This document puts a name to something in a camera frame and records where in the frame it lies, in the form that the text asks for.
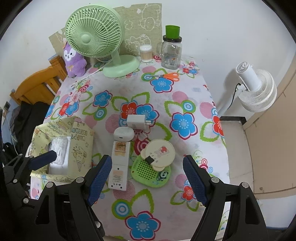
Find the beige cartoon wall mat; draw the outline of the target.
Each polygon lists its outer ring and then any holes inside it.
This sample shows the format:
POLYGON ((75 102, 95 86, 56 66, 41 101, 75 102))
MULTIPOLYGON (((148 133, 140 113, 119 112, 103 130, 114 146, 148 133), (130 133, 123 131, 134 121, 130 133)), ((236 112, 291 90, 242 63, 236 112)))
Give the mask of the beige cartoon wall mat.
POLYGON ((124 37, 119 54, 140 56, 140 46, 151 45, 152 53, 157 54, 157 44, 162 41, 162 4, 133 4, 119 6, 115 10, 121 16, 124 37))

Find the white remote control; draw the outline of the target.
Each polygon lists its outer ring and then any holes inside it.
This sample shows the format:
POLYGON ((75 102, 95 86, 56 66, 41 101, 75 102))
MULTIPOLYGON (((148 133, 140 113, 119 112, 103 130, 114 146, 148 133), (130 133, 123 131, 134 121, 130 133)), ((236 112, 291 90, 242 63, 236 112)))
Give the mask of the white remote control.
POLYGON ((130 160, 130 142, 114 141, 111 159, 112 168, 109 174, 108 188, 125 191, 130 160))

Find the white tissue pack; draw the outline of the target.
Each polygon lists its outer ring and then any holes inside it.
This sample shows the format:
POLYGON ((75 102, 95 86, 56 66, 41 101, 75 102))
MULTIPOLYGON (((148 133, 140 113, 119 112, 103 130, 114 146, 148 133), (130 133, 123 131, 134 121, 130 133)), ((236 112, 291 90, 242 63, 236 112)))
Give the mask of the white tissue pack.
POLYGON ((50 144, 50 150, 54 150, 57 158, 49 164, 49 174, 67 175, 70 150, 70 137, 54 137, 50 144))

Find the black clothing pile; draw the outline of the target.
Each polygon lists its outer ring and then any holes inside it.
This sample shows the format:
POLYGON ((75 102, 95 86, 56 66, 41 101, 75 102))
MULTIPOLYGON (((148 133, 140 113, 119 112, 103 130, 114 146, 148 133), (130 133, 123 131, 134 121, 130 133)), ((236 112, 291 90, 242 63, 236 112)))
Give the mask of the black clothing pile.
POLYGON ((3 152, 10 161, 18 154, 25 154, 31 143, 35 127, 42 124, 49 105, 43 102, 16 104, 10 100, 4 105, 1 134, 3 152))

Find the green plastic cup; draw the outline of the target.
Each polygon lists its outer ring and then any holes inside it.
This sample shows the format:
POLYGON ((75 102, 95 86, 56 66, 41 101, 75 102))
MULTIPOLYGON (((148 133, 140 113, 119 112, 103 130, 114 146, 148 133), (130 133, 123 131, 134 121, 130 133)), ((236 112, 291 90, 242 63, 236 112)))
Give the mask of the green plastic cup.
POLYGON ((180 37, 180 27, 175 25, 166 25, 166 37, 169 39, 178 39, 180 37))

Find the white earbud case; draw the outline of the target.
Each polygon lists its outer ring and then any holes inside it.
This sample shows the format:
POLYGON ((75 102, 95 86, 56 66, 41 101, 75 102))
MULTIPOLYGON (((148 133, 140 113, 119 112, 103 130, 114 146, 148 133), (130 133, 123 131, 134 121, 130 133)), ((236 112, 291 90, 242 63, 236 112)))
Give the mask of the white earbud case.
POLYGON ((115 141, 130 142, 134 138, 134 130, 128 126, 120 126, 115 129, 113 136, 115 141))

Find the wooden chair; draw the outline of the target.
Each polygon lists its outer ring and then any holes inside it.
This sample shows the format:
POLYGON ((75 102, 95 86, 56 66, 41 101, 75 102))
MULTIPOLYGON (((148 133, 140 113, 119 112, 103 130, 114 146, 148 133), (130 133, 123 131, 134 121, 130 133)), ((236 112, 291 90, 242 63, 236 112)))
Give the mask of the wooden chair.
POLYGON ((26 78, 10 97, 17 103, 35 104, 43 102, 51 104, 56 93, 67 77, 65 62, 59 55, 49 59, 50 66, 26 78))

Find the white standing fan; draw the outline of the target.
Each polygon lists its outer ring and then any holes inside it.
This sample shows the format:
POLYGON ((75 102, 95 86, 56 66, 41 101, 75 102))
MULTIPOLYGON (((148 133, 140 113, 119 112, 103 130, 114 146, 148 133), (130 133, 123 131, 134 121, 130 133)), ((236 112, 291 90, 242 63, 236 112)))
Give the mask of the white standing fan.
POLYGON ((253 69, 246 61, 239 63, 235 70, 245 88, 238 95, 242 106, 252 113, 270 108, 277 97, 277 87, 272 75, 266 70, 253 69))

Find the green desk fan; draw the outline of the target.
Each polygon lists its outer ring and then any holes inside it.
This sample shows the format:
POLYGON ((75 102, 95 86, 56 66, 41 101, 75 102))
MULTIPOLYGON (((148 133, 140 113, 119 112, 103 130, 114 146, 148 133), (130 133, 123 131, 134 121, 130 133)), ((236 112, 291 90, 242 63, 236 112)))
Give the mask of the green desk fan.
POLYGON ((112 8, 88 5, 77 9, 66 22, 65 34, 69 45, 85 57, 111 57, 102 69, 105 77, 125 76, 140 65, 137 57, 119 54, 124 27, 120 15, 112 8))

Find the green panda speaker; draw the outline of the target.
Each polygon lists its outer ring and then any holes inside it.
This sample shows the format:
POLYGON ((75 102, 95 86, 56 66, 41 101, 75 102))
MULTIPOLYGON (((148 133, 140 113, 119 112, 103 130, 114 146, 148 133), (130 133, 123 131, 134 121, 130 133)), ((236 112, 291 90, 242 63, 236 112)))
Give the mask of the green panda speaker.
POLYGON ((137 156, 131 168, 132 178, 151 188, 163 187, 171 176, 171 167, 165 167, 163 171, 155 171, 150 164, 137 156))

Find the yellow cartoon storage box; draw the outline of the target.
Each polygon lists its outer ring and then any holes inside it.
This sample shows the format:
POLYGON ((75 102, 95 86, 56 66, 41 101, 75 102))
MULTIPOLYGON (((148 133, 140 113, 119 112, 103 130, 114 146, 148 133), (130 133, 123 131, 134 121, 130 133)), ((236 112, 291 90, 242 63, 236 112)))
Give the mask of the yellow cartoon storage box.
POLYGON ((81 118, 72 116, 36 126, 29 155, 55 151, 55 161, 32 171, 31 177, 70 183, 91 168, 94 131, 81 118))

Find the round cream compact mirror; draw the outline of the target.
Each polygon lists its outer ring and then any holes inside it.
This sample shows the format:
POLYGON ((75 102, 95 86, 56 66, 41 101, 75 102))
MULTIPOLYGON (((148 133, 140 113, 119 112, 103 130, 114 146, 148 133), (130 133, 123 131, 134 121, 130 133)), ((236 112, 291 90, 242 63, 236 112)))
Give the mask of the round cream compact mirror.
POLYGON ((163 139, 150 141, 140 153, 141 158, 158 172, 170 166, 175 159, 175 155, 176 152, 173 145, 163 139))

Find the glass mason jar mug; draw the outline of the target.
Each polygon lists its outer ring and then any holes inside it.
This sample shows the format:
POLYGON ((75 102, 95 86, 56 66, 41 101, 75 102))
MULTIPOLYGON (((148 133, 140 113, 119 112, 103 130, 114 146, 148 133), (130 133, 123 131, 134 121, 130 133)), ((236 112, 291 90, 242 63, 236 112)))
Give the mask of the glass mason jar mug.
POLYGON ((163 41, 157 44, 157 54, 161 57, 161 65, 164 68, 178 69, 182 56, 182 37, 170 39, 163 35, 163 41))

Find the white power adapter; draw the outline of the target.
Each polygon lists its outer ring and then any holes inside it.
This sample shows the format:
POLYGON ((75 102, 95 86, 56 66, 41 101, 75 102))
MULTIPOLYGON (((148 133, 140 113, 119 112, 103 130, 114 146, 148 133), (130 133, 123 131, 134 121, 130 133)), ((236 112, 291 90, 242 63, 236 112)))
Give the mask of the white power adapter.
POLYGON ((146 119, 144 114, 129 114, 127 116, 126 124, 134 130, 145 130, 152 126, 152 122, 146 119))

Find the orange handled scissors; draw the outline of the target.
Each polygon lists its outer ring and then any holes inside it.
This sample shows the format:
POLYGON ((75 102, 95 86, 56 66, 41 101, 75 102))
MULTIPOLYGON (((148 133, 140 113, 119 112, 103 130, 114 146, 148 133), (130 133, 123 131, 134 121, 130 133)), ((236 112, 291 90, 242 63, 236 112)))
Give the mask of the orange handled scissors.
POLYGON ((162 78, 166 78, 166 79, 169 79, 171 81, 174 81, 174 82, 178 82, 180 80, 179 74, 176 73, 176 72, 161 74, 161 75, 151 75, 151 77, 162 77, 162 78))

